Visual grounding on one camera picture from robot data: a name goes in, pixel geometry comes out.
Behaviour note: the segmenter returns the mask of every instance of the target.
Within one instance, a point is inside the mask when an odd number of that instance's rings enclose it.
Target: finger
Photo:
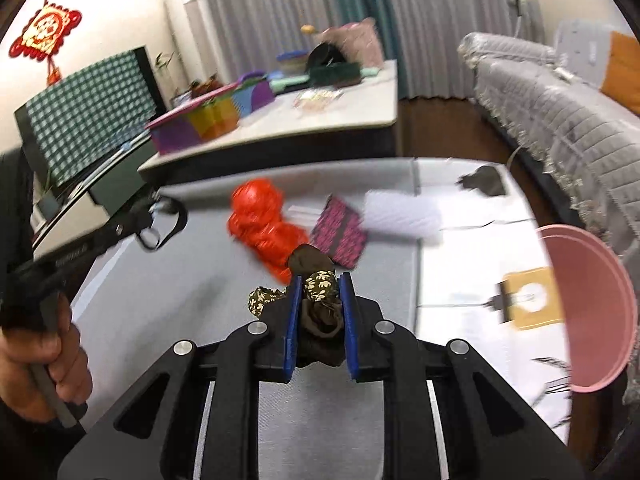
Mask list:
[[[68,332],[71,327],[71,306],[64,294],[58,296],[58,330],[61,334]]]
[[[50,363],[61,349],[62,342],[56,333],[0,328],[0,352],[15,363]]]
[[[65,378],[62,379],[62,382],[59,382],[56,385],[56,391],[60,399],[65,402],[72,402],[74,400],[74,397],[78,392],[78,388],[84,382],[86,375],[89,373],[89,370],[87,369],[88,362],[89,359],[86,356],[86,352],[80,349],[76,360],[66,373]]]
[[[71,370],[73,363],[80,351],[80,332],[74,324],[62,335],[62,352],[58,358],[49,365],[49,375],[59,383],[63,381],[67,372]]]
[[[76,390],[76,396],[74,397],[74,404],[82,404],[91,396],[91,392],[94,390],[94,380],[91,377],[91,372],[86,371],[86,377],[78,389]]]

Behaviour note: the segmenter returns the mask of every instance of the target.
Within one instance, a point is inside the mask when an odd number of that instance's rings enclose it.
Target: gray curtain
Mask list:
[[[305,23],[324,30],[340,25],[333,0],[209,0],[223,56],[234,78],[274,70],[275,57],[314,44],[300,32]]]
[[[512,36],[516,13],[507,0],[391,0],[407,72],[409,97],[473,95],[473,75],[457,47],[470,32]],[[537,2],[525,9],[520,37],[543,41]]]

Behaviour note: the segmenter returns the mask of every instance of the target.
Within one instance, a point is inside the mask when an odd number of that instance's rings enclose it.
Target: sofa armrest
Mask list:
[[[458,47],[458,54],[471,69],[485,57],[531,61],[538,65],[556,62],[556,50],[551,46],[484,32],[467,34]]]

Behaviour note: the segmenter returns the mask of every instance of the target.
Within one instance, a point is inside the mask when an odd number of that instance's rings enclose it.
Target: purple handle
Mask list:
[[[238,84],[244,83],[247,79],[253,79],[254,77],[264,77],[267,73],[262,70],[254,70],[253,72],[249,72],[244,74],[239,80]]]

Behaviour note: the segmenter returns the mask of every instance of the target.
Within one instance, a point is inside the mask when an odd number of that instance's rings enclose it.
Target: human hand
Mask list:
[[[58,396],[82,404],[93,389],[80,332],[71,323],[71,307],[64,295],[58,298],[58,332],[37,333],[20,328],[0,329],[0,399],[22,418],[49,422],[56,418],[33,382],[28,365],[48,365]]]

